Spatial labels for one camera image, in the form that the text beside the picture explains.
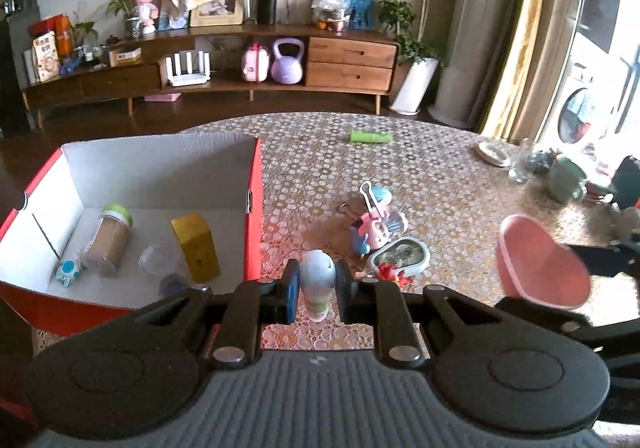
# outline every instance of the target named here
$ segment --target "purple kettlebell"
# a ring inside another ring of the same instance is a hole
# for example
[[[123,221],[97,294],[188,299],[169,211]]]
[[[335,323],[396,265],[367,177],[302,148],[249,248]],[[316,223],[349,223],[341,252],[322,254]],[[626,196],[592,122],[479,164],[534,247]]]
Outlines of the purple kettlebell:
[[[279,47],[283,43],[291,43],[300,47],[296,57],[283,56]],[[280,38],[273,43],[273,55],[275,61],[271,65],[271,78],[283,84],[295,84],[302,79],[302,56],[305,53],[305,44],[296,38]]]

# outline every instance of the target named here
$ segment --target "wooden tv cabinet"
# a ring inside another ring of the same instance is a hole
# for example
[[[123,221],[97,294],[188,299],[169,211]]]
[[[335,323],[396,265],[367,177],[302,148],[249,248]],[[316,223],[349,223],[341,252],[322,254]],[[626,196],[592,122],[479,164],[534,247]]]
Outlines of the wooden tv cabinet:
[[[238,63],[236,68],[213,73],[205,84],[173,88],[167,82],[166,56],[197,49],[200,38],[209,40],[225,36],[245,36],[247,40],[263,43],[281,36],[302,39],[305,42],[302,81],[280,84],[269,78],[263,82],[247,82],[241,77]],[[83,70],[26,88],[22,98],[27,110],[36,114],[38,125],[42,127],[42,109],[109,98],[129,99],[129,113],[132,113],[132,98],[150,94],[246,90],[249,100],[253,100],[257,90],[311,90],[374,95],[376,114],[380,114],[380,99],[389,92],[398,53],[398,44],[374,31],[336,34],[312,26],[249,24],[157,31],[136,40],[123,41],[110,51],[123,52],[137,47],[142,49],[142,57],[136,63]]]

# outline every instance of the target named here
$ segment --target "yellow curtain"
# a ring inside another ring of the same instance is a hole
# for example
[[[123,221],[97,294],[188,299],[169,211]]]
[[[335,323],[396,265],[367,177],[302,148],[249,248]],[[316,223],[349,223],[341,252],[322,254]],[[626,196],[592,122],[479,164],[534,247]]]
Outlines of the yellow curtain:
[[[494,91],[494,98],[481,124],[480,133],[483,136],[494,139],[511,137],[538,35],[542,1],[522,0],[511,48]]]

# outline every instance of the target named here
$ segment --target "red cardboard box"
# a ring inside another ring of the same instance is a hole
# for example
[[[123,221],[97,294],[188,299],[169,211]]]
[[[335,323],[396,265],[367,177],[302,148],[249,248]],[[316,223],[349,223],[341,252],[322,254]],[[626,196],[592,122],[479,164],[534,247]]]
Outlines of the red cardboard box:
[[[64,336],[146,306],[161,296],[158,278],[138,266],[140,253],[173,237],[171,219],[192,211],[209,225],[222,272],[207,285],[214,293],[233,292],[260,276],[260,161],[260,140],[241,133],[63,145],[31,181],[25,208],[0,227],[0,297],[33,327]],[[116,276],[84,270],[62,287],[53,278],[59,262],[47,239],[60,258],[73,258],[111,203],[133,217]]]

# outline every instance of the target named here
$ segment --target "round table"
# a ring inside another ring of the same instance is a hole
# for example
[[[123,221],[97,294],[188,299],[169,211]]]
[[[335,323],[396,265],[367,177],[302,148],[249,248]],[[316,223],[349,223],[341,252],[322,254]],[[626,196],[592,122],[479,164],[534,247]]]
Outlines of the round table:
[[[353,130],[389,131],[391,144],[351,144]],[[343,113],[275,113],[227,119],[187,131],[241,131],[262,141],[264,216],[262,274],[280,277],[289,258],[322,249],[346,258],[354,270],[364,266],[351,251],[350,219],[337,211],[360,198],[370,179],[393,193],[392,206],[409,221],[408,235],[420,238],[431,263],[405,291],[429,283],[447,285],[486,304],[503,296],[495,269],[494,244],[502,220],[527,213],[543,222],[558,241],[607,243],[610,219],[602,206],[562,206],[548,198],[535,179],[516,185],[507,172],[476,157],[482,138],[471,132],[406,119]],[[579,311],[594,324],[638,317],[636,285],[619,275],[592,279],[592,294]],[[36,348],[58,338],[34,332]],[[372,328],[344,325],[337,305],[320,323],[310,321],[301,303],[293,325],[264,330],[268,349],[372,348]],[[601,433],[606,429],[598,428]],[[624,433],[635,433],[629,427]]]

